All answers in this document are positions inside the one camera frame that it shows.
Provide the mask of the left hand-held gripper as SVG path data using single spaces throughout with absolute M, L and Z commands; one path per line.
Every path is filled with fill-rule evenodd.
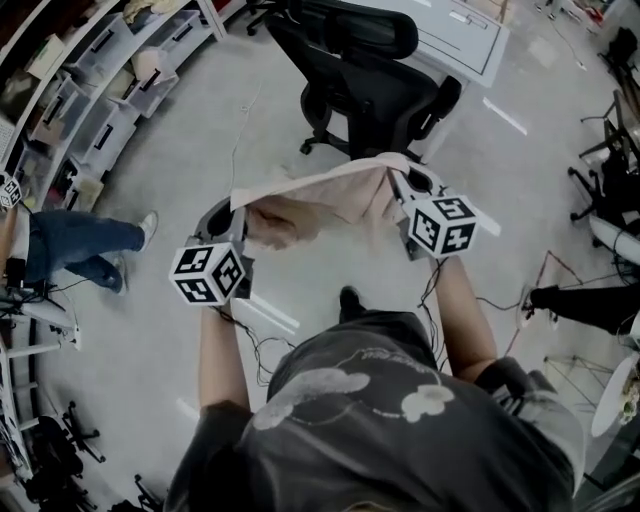
M 251 295 L 254 260 L 244 254 L 246 209 L 229 197 L 199 220 L 172 261 L 169 280 L 190 305 L 225 305 Z

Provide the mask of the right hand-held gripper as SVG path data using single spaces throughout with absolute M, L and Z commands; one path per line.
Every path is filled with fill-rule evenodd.
M 411 261 L 456 256 L 473 246 L 479 216 L 466 196 L 453 193 L 436 174 L 415 163 L 406 171 L 390 169 L 388 178 L 405 215 L 398 226 Z

